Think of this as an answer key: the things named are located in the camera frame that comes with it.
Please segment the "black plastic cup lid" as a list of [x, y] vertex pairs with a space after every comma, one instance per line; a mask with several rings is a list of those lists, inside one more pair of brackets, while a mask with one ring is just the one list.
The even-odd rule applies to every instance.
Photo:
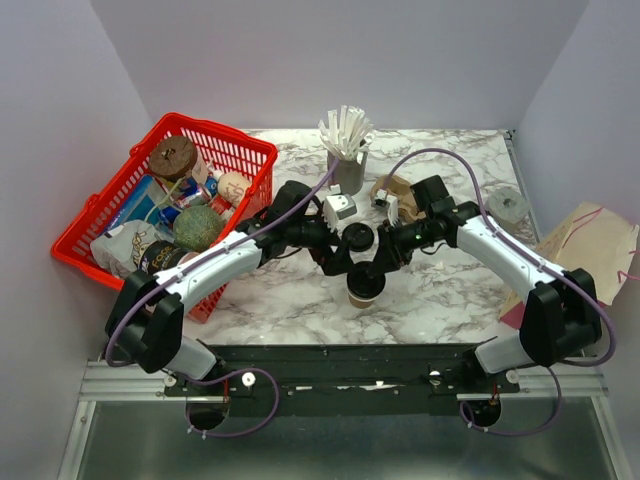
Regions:
[[347, 289], [385, 288], [385, 286], [385, 276], [370, 278], [365, 272], [351, 272], [347, 275]]

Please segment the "brown paper coffee cup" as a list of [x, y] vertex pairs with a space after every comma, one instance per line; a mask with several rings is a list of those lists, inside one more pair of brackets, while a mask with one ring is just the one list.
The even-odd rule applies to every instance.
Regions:
[[384, 288], [348, 288], [348, 299], [350, 304], [355, 308], [365, 309], [375, 302], [383, 290]]

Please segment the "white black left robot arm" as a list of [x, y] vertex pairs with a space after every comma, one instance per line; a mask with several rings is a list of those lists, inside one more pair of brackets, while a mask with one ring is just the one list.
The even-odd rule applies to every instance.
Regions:
[[368, 250], [373, 230], [352, 223], [337, 231], [330, 213], [347, 212], [349, 197], [319, 200], [314, 189], [288, 181], [273, 202], [239, 222], [225, 239], [203, 253], [154, 274], [129, 275], [107, 321], [105, 359], [119, 366], [113, 353], [124, 352], [147, 373], [168, 370], [187, 377], [201, 395], [214, 393], [222, 380], [216, 355], [203, 343], [183, 335], [184, 315], [229, 281], [280, 257], [288, 247], [308, 250], [327, 276], [349, 273], [351, 255]]

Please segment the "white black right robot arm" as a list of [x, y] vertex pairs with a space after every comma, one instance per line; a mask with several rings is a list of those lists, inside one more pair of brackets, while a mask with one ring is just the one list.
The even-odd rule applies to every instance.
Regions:
[[465, 355], [460, 379], [480, 392], [497, 373], [529, 365], [552, 366], [602, 337], [595, 282], [582, 268], [568, 271], [548, 263], [483, 217], [479, 206], [458, 204], [441, 177], [412, 185], [411, 193], [425, 218], [378, 227], [378, 249], [367, 267], [371, 278], [410, 263], [416, 249], [444, 241], [482, 262], [516, 293], [524, 305], [518, 330], [480, 344]]

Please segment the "brown cardboard cup carrier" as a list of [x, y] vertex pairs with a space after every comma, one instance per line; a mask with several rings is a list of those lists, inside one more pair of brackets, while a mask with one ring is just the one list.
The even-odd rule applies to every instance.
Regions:
[[399, 224], [412, 223], [416, 220], [424, 219], [426, 217], [424, 212], [418, 210], [416, 200], [413, 197], [411, 191], [411, 184], [409, 181], [403, 179], [398, 175], [393, 175], [388, 183], [385, 183], [386, 177], [381, 176], [374, 183], [371, 188], [369, 197], [372, 204], [372, 197], [376, 190], [384, 189], [389, 193], [395, 195], [398, 198], [399, 208]]

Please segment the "grey straw holder can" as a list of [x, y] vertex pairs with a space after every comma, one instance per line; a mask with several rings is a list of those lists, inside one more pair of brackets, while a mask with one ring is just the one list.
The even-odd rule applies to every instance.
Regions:
[[342, 194], [356, 195], [362, 189], [366, 169], [368, 151], [361, 149], [355, 160], [338, 160], [337, 167], [331, 174], [328, 185], [338, 185]]

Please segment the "white wrapped straws bunch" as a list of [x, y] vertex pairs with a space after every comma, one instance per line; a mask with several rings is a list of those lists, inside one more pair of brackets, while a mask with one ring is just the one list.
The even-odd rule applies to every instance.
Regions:
[[326, 150], [344, 161], [356, 161], [374, 137], [372, 121], [363, 109], [355, 106], [341, 105], [328, 111], [326, 121], [321, 119], [318, 129]]

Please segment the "cream bottle with pink print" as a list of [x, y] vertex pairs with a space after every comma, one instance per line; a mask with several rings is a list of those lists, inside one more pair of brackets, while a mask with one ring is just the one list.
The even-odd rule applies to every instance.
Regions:
[[234, 207], [237, 207], [242, 202], [246, 191], [251, 186], [251, 182], [247, 178], [235, 171], [223, 172], [215, 170], [213, 178], [217, 182], [218, 194]]

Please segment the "red and white can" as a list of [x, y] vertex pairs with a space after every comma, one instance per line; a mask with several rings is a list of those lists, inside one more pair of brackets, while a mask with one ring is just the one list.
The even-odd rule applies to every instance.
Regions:
[[235, 213], [235, 207], [219, 194], [208, 203], [208, 206], [225, 220], [229, 220]]

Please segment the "blue drink can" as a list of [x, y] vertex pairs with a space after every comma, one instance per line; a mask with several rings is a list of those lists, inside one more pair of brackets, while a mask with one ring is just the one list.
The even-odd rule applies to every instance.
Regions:
[[163, 205], [158, 208], [159, 221], [165, 225], [172, 226], [177, 217], [188, 209], [188, 206]]

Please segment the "black Force tub pink lid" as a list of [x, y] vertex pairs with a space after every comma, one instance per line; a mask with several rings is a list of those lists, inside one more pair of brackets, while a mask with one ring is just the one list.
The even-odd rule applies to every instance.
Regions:
[[149, 275], [154, 275], [160, 271], [174, 268], [198, 255], [198, 252], [185, 249], [166, 240], [159, 240], [150, 244], [144, 251], [138, 269]]

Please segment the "blue flat box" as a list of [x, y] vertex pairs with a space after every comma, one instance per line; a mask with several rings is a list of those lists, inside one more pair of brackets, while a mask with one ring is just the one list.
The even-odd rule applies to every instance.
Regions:
[[111, 230], [133, 220], [144, 220], [151, 209], [164, 198], [165, 191], [152, 175], [143, 175], [125, 200], [123, 206], [116, 213], [112, 221], [106, 226]]

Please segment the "white grey snack bag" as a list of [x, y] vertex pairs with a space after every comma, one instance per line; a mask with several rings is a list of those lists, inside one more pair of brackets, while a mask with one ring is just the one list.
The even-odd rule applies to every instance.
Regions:
[[90, 249], [102, 269], [124, 279], [139, 267], [147, 248], [159, 240], [163, 236], [153, 225], [132, 220], [103, 233], [90, 244]]

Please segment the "black table front rail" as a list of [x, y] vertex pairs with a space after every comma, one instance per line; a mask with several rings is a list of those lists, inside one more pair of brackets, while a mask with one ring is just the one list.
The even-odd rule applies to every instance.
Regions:
[[475, 423], [490, 427], [502, 403], [524, 390], [517, 367], [487, 374], [472, 366], [469, 344], [212, 346], [216, 364], [199, 382], [165, 360], [114, 349], [114, 361], [165, 373], [161, 391], [182, 400], [199, 428], [226, 418], [453, 416], [468, 402]]

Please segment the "aluminium extrusion rail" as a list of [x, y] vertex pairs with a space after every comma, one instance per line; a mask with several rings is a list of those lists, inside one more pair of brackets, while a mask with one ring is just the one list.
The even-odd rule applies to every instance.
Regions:
[[196, 402], [222, 404], [222, 395], [199, 395], [185, 382], [162, 371], [147, 374], [137, 366], [111, 368], [105, 361], [88, 361], [78, 394], [58, 479], [78, 479], [99, 403]]

